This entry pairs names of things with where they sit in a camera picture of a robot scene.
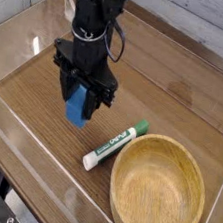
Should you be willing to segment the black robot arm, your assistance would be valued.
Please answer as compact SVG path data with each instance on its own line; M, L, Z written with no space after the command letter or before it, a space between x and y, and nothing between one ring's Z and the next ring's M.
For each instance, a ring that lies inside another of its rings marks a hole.
M118 62L111 53L112 37L117 33L125 40L117 17L124 11L126 0L75 0L71 32L73 39L55 40L54 62L60 69L62 98L69 102L83 95L79 114L91 119L101 104L111 106L118 82L108 61Z

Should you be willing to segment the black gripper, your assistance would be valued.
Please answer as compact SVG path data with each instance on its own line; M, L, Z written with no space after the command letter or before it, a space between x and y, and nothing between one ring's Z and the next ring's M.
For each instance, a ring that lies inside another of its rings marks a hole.
M86 89L83 117L91 117L100 104L110 107L115 98L118 81L109 68L105 44L85 43L57 38L54 41L54 62L60 69L60 85L64 101L84 86Z

